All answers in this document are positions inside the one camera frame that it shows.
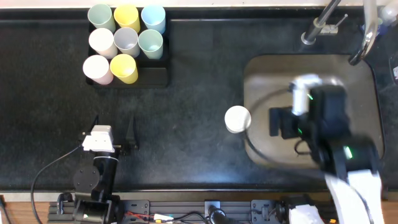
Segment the cup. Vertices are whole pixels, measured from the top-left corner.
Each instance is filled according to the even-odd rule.
[[[137,33],[140,30],[139,16],[137,8],[132,4],[119,6],[114,11],[114,19],[120,27],[130,27]]]
[[[138,79],[136,61],[127,54],[119,54],[112,59],[111,71],[125,84],[132,84]]]
[[[88,57],[83,64],[83,72],[88,78],[101,85],[107,85],[113,80],[108,60],[100,55]]]
[[[113,43],[113,34],[108,29],[94,30],[88,38],[88,43],[92,49],[107,59],[112,59],[118,54],[118,49]]]
[[[141,12],[141,18],[148,29],[161,34],[166,30],[166,12],[162,6],[146,6]]]
[[[109,6],[105,4],[97,4],[88,10],[88,20],[96,28],[105,28],[114,32],[116,26],[114,24],[114,19],[112,16],[112,10]]]
[[[113,35],[113,42],[124,54],[137,57],[139,55],[138,34],[132,28],[120,28]]]
[[[149,59],[163,55],[163,37],[156,30],[145,30],[138,37],[138,45]]]

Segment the green light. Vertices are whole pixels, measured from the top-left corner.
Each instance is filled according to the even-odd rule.
[[[348,146],[344,146],[344,152],[346,153],[347,159],[352,159],[353,154],[351,153],[351,149]]]

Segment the white cup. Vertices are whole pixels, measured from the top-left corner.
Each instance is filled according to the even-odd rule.
[[[101,85],[107,85],[113,80],[108,60],[100,55],[88,57],[83,64],[83,72],[88,78]]]
[[[107,59],[112,59],[118,54],[118,49],[113,43],[113,34],[108,29],[94,30],[88,38],[88,43],[92,49]]]
[[[162,6],[146,6],[141,12],[141,19],[148,29],[161,34],[166,30],[166,12]]]
[[[105,28],[111,32],[116,30],[112,10],[105,4],[97,4],[91,7],[88,10],[87,17],[96,28]]]
[[[138,37],[138,44],[149,59],[160,59],[163,55],[163,37],[156,30],[145,30]]]
[[[120,28],[113,35],[114,44],[124,53],[137,57],[139,55],[138,34],[132,28]]]

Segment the sink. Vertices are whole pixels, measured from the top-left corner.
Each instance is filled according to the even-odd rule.
[[[308,73],[322,79],[337,79],[347,91],[346,112],[351,120],[352,133],[370,136],[379,153],[383,153],[383,138],[379,107],[373,72],[369,65],[361,61],[356,66],[348,63],[348,55],[263,55],[250,60],[244,70],[244,106],[250,110],[256,100],[276,91],[287,89],[294,77]],[[301,168],[314,168],[316,164],[310,156],[298,156],[294,145],[299,140],[283,140],[269,136],[269,115],[271,107],[292,105],[292,94],[275,96],[261,105],[255,114],[248,134],[253,144],[274,161]],[[247,144],[246,152],[258,164],[269,166]],[[300,144],[298,150],[309,151],[307,144]]]

